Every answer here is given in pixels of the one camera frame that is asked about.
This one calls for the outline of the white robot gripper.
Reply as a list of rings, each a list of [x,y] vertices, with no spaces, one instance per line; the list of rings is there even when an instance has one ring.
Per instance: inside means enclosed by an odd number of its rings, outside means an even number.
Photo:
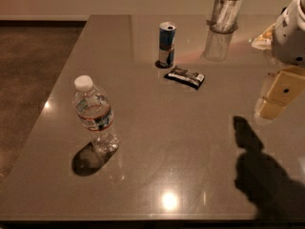
[[[289,66],[277,73],[268,73],[261,96],[257,101],[257,115],[274,120],[278,118],[305,90],[305,0],[292,0],[276,19],[252,42],[258,50],[272,49],[279,61]]]

